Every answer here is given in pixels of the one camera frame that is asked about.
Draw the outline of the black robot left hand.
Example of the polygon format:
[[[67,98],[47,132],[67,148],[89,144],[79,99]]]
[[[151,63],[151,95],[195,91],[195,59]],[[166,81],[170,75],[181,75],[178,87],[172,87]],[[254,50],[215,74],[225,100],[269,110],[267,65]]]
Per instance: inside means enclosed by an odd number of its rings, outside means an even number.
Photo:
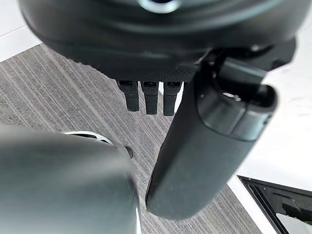
[[[117,82],[127,109],[173,121],[146,208],[187,219],[224,187],[270,122],[277,93],[262,83],[291,62],[309,0],[21,0],[30,30],[59,54]]]

